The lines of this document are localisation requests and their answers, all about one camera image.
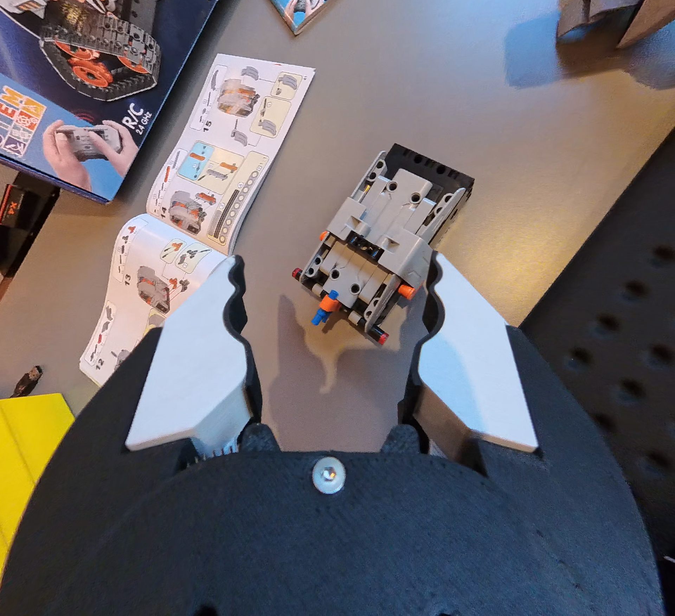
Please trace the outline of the grey toy robot assembly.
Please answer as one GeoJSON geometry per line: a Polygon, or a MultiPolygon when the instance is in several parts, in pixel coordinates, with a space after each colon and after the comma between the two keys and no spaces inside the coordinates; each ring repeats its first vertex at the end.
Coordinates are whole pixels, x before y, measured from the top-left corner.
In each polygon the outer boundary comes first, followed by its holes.
{"type": "Polygon", "coordinates": [[[295,280],[319,299],[313,325],[343,314],[374,342],[401,298],[426,281],[432,243],[472,194],[475,178],[394,144],[378,154],[333,216],[295,280]]]}

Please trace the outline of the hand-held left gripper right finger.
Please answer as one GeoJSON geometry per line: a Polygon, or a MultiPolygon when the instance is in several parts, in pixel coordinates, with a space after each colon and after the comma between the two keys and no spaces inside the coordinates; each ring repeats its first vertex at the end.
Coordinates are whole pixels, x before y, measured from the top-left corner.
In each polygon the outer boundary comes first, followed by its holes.
{"type": "Polygon", "coordinates": [[[400,422],[420,431],[431,454],[451,460],[474,440],[536,452],[508,323],[440,253],[426,287],[428,333],[414,348],[400,422]]]}

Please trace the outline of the blue robot kit box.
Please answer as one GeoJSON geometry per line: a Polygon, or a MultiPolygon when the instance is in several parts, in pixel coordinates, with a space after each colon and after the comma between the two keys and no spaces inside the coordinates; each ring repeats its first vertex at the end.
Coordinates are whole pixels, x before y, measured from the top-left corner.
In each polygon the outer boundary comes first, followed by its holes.
{"type": "Polygon", "coordinates": [[[1,0],[1,162],[115,198],[217,0],[1,0]]]}

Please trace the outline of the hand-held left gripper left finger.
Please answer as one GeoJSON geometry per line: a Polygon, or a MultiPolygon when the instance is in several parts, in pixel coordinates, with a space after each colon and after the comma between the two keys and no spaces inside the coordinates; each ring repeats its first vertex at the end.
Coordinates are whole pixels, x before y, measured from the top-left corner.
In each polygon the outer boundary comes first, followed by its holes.
{"type": "Polygon", "coordinates": [[[166,320],[126,439],[130,451],[181,439],[203,458],[238,451],[240,434],[262,412],[241,334],[245,291],[244,261],[227,257],[166,320]]]}

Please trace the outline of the yellow plastic bin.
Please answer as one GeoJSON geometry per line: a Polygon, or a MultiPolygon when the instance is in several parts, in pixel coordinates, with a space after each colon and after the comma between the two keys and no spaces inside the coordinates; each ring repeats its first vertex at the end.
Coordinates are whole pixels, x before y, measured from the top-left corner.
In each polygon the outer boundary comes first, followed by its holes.
{"type": "Polygon", "coordinates": [[[34,487],[73,420],[59,393],[1,401],[1,570],[34,487]]]}

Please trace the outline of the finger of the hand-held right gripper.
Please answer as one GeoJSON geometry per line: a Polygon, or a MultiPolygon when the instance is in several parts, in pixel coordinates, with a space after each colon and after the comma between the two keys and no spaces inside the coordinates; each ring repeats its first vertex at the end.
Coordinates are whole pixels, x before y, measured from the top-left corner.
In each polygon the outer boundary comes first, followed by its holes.
{"type": "Polygon", "coordinates": [[[617,48],[634,45],[674,20],[674,0],[644,0],[617,48]]]}

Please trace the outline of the open instruction booklet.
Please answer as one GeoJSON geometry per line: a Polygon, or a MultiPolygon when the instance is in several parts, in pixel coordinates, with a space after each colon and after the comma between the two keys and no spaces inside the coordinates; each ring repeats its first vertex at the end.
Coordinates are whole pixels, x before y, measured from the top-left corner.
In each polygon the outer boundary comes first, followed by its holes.
{"type": "Polygon", "coordinates": [[[106,299],[80,358],[102,386],[232,252],[315,69],[219,54],[148,195],[115,240],[106,299]]]}

